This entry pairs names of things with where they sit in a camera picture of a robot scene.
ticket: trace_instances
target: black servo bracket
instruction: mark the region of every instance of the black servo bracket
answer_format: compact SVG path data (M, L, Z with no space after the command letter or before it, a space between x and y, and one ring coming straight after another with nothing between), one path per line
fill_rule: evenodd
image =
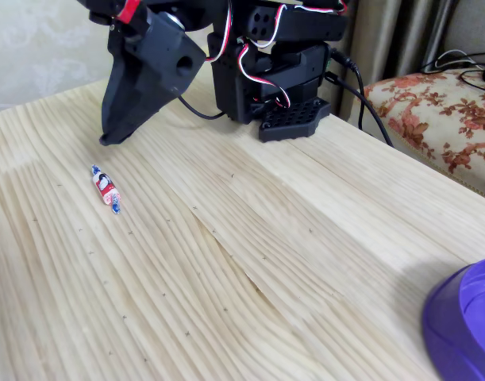
M330 103L318 97L292 103L286 109L279 107L265 114L258 137L263 142L310 137L320 120L329 115Z

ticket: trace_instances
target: wrapped candy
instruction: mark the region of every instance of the wrapped candy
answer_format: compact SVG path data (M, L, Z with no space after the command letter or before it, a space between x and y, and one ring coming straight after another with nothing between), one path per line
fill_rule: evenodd
M98 188L99 193L105 204L112 206L112 211L115 214L121 212L121 194L118 193L114 182L108 177L106 173L101 172L97 165L92 166L92 181Z

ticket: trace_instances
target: wood grain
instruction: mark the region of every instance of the wood grain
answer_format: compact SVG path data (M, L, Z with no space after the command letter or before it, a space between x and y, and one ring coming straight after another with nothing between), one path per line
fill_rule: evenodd
M104 148L105 86L0 113L0 379L437 378L421 306L484 198L335 117L262 144L173 102Z

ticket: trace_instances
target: purple bowl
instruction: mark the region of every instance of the purple bowl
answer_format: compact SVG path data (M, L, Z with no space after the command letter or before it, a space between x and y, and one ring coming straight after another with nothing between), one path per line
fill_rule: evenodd
M485 381L485 260L435 286L425 301L422 333L447 380Z

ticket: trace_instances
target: floral fabric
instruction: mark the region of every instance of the floral fabric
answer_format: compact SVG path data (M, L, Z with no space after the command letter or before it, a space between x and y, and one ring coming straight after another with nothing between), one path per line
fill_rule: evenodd
M463 71L388 79L365 94L385 126L428 163L485 195L485 91L463 83ZM480 72L464 78L485 88Z

